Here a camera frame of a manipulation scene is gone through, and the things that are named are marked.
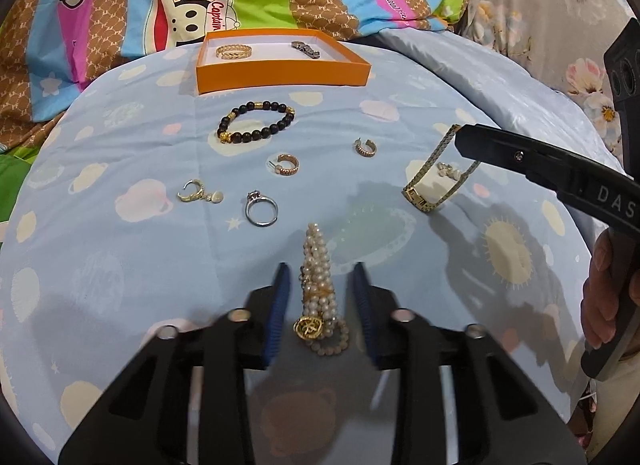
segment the light blue bedsheet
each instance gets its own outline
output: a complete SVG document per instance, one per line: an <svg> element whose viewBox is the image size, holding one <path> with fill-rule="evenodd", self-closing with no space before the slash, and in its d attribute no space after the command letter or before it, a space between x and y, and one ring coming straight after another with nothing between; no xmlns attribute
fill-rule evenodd
<svg viewBox="0 0 640 465"><path fill-rule="evenodd" d="M623 172L578 105L493 50L450 32L383 30L382 40L460 91L502 129L591 158ZM591 249L606 225L569 208Z"/></svg>
<svg viewBox="0 0 640 465"><path fill-rule="evenodd" d="M346 273L364 261L376 285L435 325L488 326L568 419L586 383L579 302L589 261L571 216L550 191L488 166L434 214L415 209L401 188L446 129L495 124L410 59L350 48L372 63L366 87L205 96L194 89L197 46L151 55L100 77L53 130L0 254L0 378L54 461L157 326L205 325L270 283L280 261L297 275L309 222L329 241L342 311ZM287 103L296 119L270 140L222 146L220 118L248 100ZM254 111L237 125L274 116ZM357 138L375 141L378 154L358 156ZM273 173L279 153L300 159L298 174ZM453 146L443 161L469 163ZM192 178L224 201L178 202ZM425 180L425 193L452 184ZM244 218L254 189L278 202L275 225ZM287 323L301 312L296 285ZM272 369L249 374L260 465L389 463L398 376L372 369L352 309L346 318L352 344L339 357L316 356L287 328Z"/></svg>

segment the finger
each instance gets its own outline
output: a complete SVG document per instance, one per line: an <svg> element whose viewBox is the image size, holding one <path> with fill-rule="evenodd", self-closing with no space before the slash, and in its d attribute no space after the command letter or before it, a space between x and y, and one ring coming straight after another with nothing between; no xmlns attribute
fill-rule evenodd
<svg viewBox="0 0 640 465"><path fill-rule="evenodd" d="M631 277L629 282L629 297L640 306L640 270Z"/></svg>
<svg viewBox="0 0 640 465"><path fill-rule="evenodd" d="M588 281L588 289L582 289L583 293L587 292L585 297L588 302L597 307L605 320L614 320L618 313L619 299L618 291L613 287L613 280L609 270L599 271L592 258Z"/></svg>
<svg viewBox="0 0 640 465"><path fill-rule="evenodd" d="M593 261L599 271L604 271L611 265L612 258L613 248L611 247L611 239L609 238L609 231L605 230L601 232L598 239L596 239L591 261Z"/></svg>
<svg viewBox="0 0 640 465"><path fill-rule="evenodd" d="M584 332L584 338L587 339L587 342L591 345L593 349L598 349L602 346L602 339L598 337L593 328L591 327L591 323L586 317L586 312L584 308L584 301L580 303L580 321L582 323L582 331Z"/></svg>
<svg viewBox="0 0 640 465"><path fill-rule="evenodd" d="M589 298L584 300L584 316L602 342L606 343L613 339L616 334L616 323L606 320L597 306L589 301Z"/></svg>

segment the pillow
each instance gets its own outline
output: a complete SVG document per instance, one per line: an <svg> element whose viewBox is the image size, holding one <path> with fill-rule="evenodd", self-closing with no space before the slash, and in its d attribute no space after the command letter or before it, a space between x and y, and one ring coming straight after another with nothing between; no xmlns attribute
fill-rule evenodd
<svg viewBox="0 0 640 465"><path fill-rule="evenodd" d="M315 28L340 40L443 30L468 0L18 0L0 32L0 142L66 110L124 61L236 28Z"/></svg>
<svg viewBox="0 0 640 465"><path fill-rule="evenodd" d="M603 55L633 12L625 0L471 0L466 38L513 59L583 109L622 159Z"/></svg>

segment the jewelry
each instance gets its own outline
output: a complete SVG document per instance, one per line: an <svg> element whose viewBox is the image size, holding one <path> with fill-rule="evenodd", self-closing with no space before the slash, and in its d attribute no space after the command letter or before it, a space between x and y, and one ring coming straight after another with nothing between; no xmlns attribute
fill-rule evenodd
<svg viewBox="0 0 640 465"><path fill-rule="evenodd" d="M452 180L459 180L460 176L462 176L462 172L460 169L454 168L451 164L443 164L442 162L438 162L438 175L439 176L449 176Z"/></svg>
<svg viewBox="0 0 640 465"><path fill-rule="evenodd" d="M293 164L292 168L283 168L283 166L281 166L280 164L276 166L276 164L274 164L271 160L269 161L271 167L273 168L273 171L283 176L292 176L296 174L298 172L298 168L300 167L300 162L293 155L278 155L278 162L291 162Z"/></svg>
<svg viewBox="0 0 640 465"><path fill-rule="evenodd" d="M446 193L444 193L442 198L436 201L436 203L431 203L430 201L425 200L425 198L420 196L418 191L415 190L415 186L433 167L433 164L435 164L436 160L440 158L440 155L444 152L445 148L449 145L451 140L453 140L453 137L456 136L456 133L458 132L460 127L461 126L459 126L458 124L453 124L449 128L447 134L444 135L444 138L440 141L434 152L431 153L429 159L420 168L420 171L418 171L414 178L402 189L402 195L407 198L407 200L409 200L413 206L415 206L417 209L420 209L422 212L431 212L435 208L443 204L445 201L447 201L451 196L453 196L455 191L457 191L462 186L462 184L466 182L466 179L471 176L471 173L474 172L480 165L480 162L476 160L469 166L469 168L465 172L461 172L458 175L456 172L457 169L453 169L453 167L448 166L447 164L443 164L441 168L440 164L438 164L438 174L440 174L440 171L444 171L442 176L450 176L454 180L456 180L456 182L453 187L451 187ZM449 168L453 170L453 175L450 174Z"/></svg>
<svg viewBox="0 0 640 465"><path fill-rule="evenodd" d="M331 264L318 224L309 223L304 244L305 261L300 267L302 287L302 316L293 325L293 331L318 355L339 355L349 347L349 328L338 316ZM319 341L340 331L335 346L322 346Z"/></svg>
<svg viewBox="0 0 640 465"><path fill-rule="evenodd" d="M372 140L367 140L364 144L365 144L365 146L369 147L371 150L367 151L365 148L363 148L362 140L360 140L359 138L358 138L358 140L353 142L353 145L356 148L356 152L360 156L364 156L366 158L371 158L372 156L374 156L378 152L378 148L376 147L376 145L373 143Z"/></svg>
<svg viewBox="0 0 640 465"><path fill-rule="evenodd" d="M313 48L311 48L308 44L306 44L306 42L292 41L291 42L291 46L293 48L295 48L296 50L299 50L303 54L308 55L312 59L319 59L320 58L320 52L318 52L317 50L314 50Z"/></svg>
<svg viewBox="0 0 640 465"><path fill-rule="evenodd" d="M260 222L256 221L251 217L251 207L253 207L256 203L260 201L266 201L273 207L273 219L270 221ZM244 215L249 220L249 223L255 225L256 227L268 227L273 225L278 219L278 204L275 203L268 196L264 196L260 194L259 190L252 190L249 194L246 195L246 205L244 206Z"/></svg>
<svg viewBox="0 0 640 465"><path fill-rule="evenodd" d="M221 59L246 59L251 57L253 49L245 44L225 44L216 48L216 57Z"/></svg>
<svg viewBox="0 0 640 465"><path fill-rule="evenodd" d="M178 197L178 200L184 201L185 203L196 200L205 200L210 201L211 203L220 203L222 200L224 200L225 196L222 194L222 192L217 190L211 193L207 193L204 190L204 185L202 184L202 182L196 179L189 180L186 184L184 184L182 190L186 190L190 185L195 185L196 191L188 194L187 196L183 196L182 194L177 193L176 196Z"/></svg>
<svg viewBox="0 0 640 465"><path fill-rule="evenodd" d="M247 111L253 110L271 110L277 111L278 113L284 113L285 115L279 121L271 124L269 127L262 128L261 130L253 130L252 132L244 133L229 133L227 131L229 124L231 124L236 117L244 115ZM268 100L265 100L264 102L249 101L246 104L241 104L238 108L233 108L225 117L222 117L217 131L218 138L223 144L230 144L231 142L234 144L239 144L240 142L247 144L252 140L269 138L271 135L275 135L277 132L286 128L293 121L295 113L295 110L286 104L269 102Z"/></svg>

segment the screw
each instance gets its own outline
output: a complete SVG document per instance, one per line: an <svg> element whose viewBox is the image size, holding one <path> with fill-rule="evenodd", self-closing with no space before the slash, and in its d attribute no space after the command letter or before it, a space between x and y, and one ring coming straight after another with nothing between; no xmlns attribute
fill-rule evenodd
<svg viewBox="0 0 640 465"><path fill-rule="evenodd" d="M231 322L245 322L251 318L251 312L242 308L231 310L227 315Z"/></svg>
<svg viewBox="0 0 640 465"><path fill-rule="evenodd" d="M391 317L398 322L411 322L415 319L415 314L411 310L401 308L391 312Z"/></svg>
<svg viewBox="0 0 640 465"><path fill-rule="evenodd" d="M486 329L481 324L470 324L466 327L466 334L472 339L481 339L486 335Z"/></svg>
<svg viewBox="0 0 640 465"><path fill-rule="evenodd" d="M156 331L156 337L162 340L175 339L178 336L178 329L175 326L167 324Z"/></svg>

